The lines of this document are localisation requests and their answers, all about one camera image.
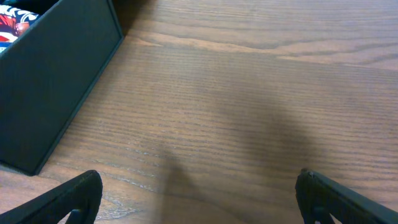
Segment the red Hacks candy bag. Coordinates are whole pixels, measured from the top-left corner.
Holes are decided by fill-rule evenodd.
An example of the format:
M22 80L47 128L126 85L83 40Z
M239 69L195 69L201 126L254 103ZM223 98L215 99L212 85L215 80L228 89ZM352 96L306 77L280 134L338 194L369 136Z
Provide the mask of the red Hacks candy bag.
M39 14L2 4L1 52L26 32L39 17Z

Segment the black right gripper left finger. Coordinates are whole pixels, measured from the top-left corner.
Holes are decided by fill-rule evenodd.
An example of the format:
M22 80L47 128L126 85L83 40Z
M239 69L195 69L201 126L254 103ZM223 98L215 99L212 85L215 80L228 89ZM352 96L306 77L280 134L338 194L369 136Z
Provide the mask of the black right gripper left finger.
M1 223L90 223L96 220L103 183L95 170L88 170L38 197L1 214Z

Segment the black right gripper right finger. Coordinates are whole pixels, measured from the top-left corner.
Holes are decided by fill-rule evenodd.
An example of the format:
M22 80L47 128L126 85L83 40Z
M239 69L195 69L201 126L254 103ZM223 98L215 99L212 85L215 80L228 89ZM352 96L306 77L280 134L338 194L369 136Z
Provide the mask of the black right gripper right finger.
M397 224L397 212L310 169L302 169L295 184L305 224Z

